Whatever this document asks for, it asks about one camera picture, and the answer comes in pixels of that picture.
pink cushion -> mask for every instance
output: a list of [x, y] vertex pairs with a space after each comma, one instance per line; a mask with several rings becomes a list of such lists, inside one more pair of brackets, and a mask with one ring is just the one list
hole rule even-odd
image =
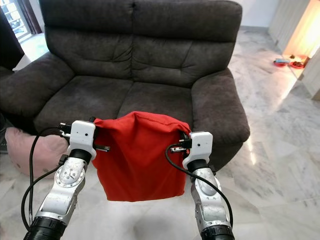
[[[26, 175], [29, 175], [29, 156], [35, 138], [15, 127], [9, 127], [5, 132], [9, 157], [14, 166]], [[54, 169], [67, 148], [67, 141], [60, 136], [41, 136], [33, 152], [33, 176], [37, 178]]]

sofa armrest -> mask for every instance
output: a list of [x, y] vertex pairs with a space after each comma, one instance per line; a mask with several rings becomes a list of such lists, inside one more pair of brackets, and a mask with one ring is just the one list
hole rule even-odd
[[207, 75], [191, 89], [193, 131], [208, 131], [215, 145], [245, 142], [250, 129], [231, 72]]
[[1, 81], [0, 108], [9, 114], [32, 118], [74, 76], [63, 60], [48, 52]]

white wall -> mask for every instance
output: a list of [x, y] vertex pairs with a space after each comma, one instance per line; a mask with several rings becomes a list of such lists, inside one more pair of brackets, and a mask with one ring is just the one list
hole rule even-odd
[[29, 2], [31, 4], [35, 17], [38, 20], [38, 23], [42, 32], [45, 32], [45, 22], [44, 22], [44, 19], [42, 18], [42, 13], [40, 10], [40, 5], [38, 0], [29, 0]]
[[233, 0], [242, 5], [242, 26], [268, 28], [280, 0]]

dark gray sofa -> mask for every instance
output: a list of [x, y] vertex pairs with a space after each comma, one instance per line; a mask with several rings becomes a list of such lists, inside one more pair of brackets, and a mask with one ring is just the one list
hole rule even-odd
[[242, 7], [207, 0], [40, 0], [50, 50], [2, 81], [1, 111], [36, 132], [60, 122], [166, 114], [209, 131], [210, 166], [249, 135], [228, 69]]

marble floor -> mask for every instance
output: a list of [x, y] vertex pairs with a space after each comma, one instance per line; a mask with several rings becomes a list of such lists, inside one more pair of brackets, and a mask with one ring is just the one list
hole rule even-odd
[[[251, 136], [217, 173], [234, 217], [236, 240], [320, 239], [320, 102], [310, 100], [289, 68], [273, 66], [280, 53], [267, 33], [241, 30], [230, 69]], [[35, 187], [34, 211], [52, 184]], [[20, 203], [28, 177], [0, 156], [0, 239], [26, 231]], [[145, 202], [106, 201], [96, 171], [62, 239], [200, 240], [190, 183], [185, 194]]]

